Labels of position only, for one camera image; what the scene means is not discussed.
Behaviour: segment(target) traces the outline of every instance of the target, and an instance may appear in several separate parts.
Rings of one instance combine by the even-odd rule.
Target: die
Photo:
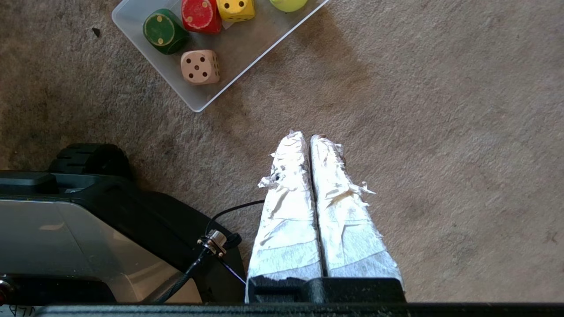
[[[143,35],[159,52],[170,55],[179,51],[190,39],[180,20],[168,9],[159,9],[143,23]]]
[[[219,81],[219,62],[212,50],[189,51],[182,54],[180,68],[184,79],[193,85]]]
[[[294,12],[306,5],[307,0],[270,0],[273,6],[284,12]]]
[[[208,34],[221,31],[221,17],[215,0],[182,0],[180,10],[187,30]]]
[[[219,15],[227,22],[242,22],[254,18],[253,0],[217,0]]]

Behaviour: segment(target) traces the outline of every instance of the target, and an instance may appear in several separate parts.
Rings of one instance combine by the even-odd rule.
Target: black cable
[[[234,212],[235,210],[238,210],[238,209],[241,209],[241,208],[245,208],[245,207],[252,206],[252,205],[264,204],[264,203],[265,203],[264,200],[257,200],[257,201],[254,201],[254,202],[248,202],[248,203],[246,203],[246,204],[242,204],[242,205],[239,205],[239,206],[231,207],[231,208],[229,208],[229,209],[227,209],[227,210],[224,210],[224,211],[222,211],[222,212],[216,214],[216,215],[213,216],[213,217],[210,219],[210,221],[208,222],[208,225],[206,226],[206,232],[204,232],[204,235],[207,235],[207,234],[208,234],[208,230],[209,230],[210,224],[211,224],[212,222],[217,223],[217,222],[215,221],[217,218],[219,218],[219,217],[221,217],[221,216],[223,216],[223,215],[225,215],[225,214],[227,214],[227,213]]]
[[[231,273],[231,275],[233,275],[238,280],[240,280],[241,283],[243,283],[243,285],[246,285],[245,280],[241,276],[239,276],[239,274],[237,274],[237,272],[235,272],[235,270],[232,269],[231,266],[229,266],[229,264],[227,264],[227,262],[225,262],[222,258],[218,258],[218,260],[219,260],[219,263],[221,263],[227,269],[227,271],[229,271]]]
[[[190,265],[184,275],[180,279],[178,279],[178,281],[174,283],[174,285],[170,287],[169,290],[167,290],[163,295],[161,295],[161,297],[159,297],[155,302],[157,304],[162,304],[166,302],[170,297],[175,295],[176,292],[178,292],[178,290],[180,290],[182,286],[184,286],[184,284],[186,284],[186,282],[188,282],[188,280],[192,277],[193,270],[197,268],[198,265],[200,265],[206,255],[208,255],[208,250],[202,250],[198,258],[192,263],[192,265]]]
[[[258,204],[263,204],[265,201],[264,200],[257,200],[257,201],[253,201],[253,202],[248,202],[246,204],[242,204],[239,206],[235,206],[235,207],[231,207],[227,210],[224,210],[218,214],[216,214],[215,216],[213,216],[210,221],[208,222],[208,224],[206,225],[206,232],[204,232],[204,236],[208,234],[208,230],[209,227],[211,225],[212,222],[216,223],[216,219],[227,214],[230,213],[232,211],[241,209],[241,208],[245,208],[248,206],[252,206],[252,205],[258,205]],[[229,241],[230,238],[232,238],[235,234],[230,235],[229,237],[227,237],[227,240]],[[192,277],[192,273],[193,270],[200,265],[200,263],[202,262],[202,260],[204,259],[204,257],[206,255],[210,255],[209,251],[207,249],[202,250],[202,252],[200,253],[200,255],[198,256],[198,258],[190,265],[190,267],[188,268],[188,270],[186,270],[186,272],[184,273],[184,275],[178,279],[178,281],[176,283],[174,283],[173,286],[171,286],[163,295],[161,295],[156,301],[155,303],[157,304],[162,304],[164,302],[166,302],[169,298],[171,298],[174,294],[176,294],[176,292],[178,292],[178,290],[180,290],[182,288],[182,286],[184,286],[186,284],[186,282],[188,282],[188,280]],[[239,276],[227,263],[225,263],[225,261],[223,259],[219,259],[220,263],[231,273],[233,274],[237,279],[239,279],[243,284],[245,284],[245,280],[243,280],[243,278],[241,276]]]

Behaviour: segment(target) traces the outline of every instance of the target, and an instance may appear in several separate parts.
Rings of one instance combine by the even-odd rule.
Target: clear plastic container
[[[112,19],[188,107],[200,112],[261,57],[329,2],[309,0],[304,8],[284,13],[268,0],[254,1],[254,19],[232,25],[224,23],[221,33],[216,36],[191,32],[191,43],[172,55],[161,54],[147,42],[142,33],[143,22],[159,8],[171,9],[180,18],[181,0],[123,0],[113,10]],[[221,80],[209,85],[192,86],[182,77],[180,56],[186,51],[205,49],[216,52]]]

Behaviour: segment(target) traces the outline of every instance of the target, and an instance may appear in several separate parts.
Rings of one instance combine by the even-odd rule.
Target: black wheel
[[[64,174],[114,175],[133,180],[129,160],[113,144],[77,143],[62,149],[49,171]]]

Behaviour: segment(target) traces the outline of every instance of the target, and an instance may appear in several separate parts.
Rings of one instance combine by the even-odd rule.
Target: beige carpet
[[[212,215],[264,197],[289,129],[326,133],[378,192],[409,300],[564,301],[564,2],[333,0],[199,114],[117,4],[0,2],[0,168],[111,142]],[[247,260],[259,212],[222,221]]]

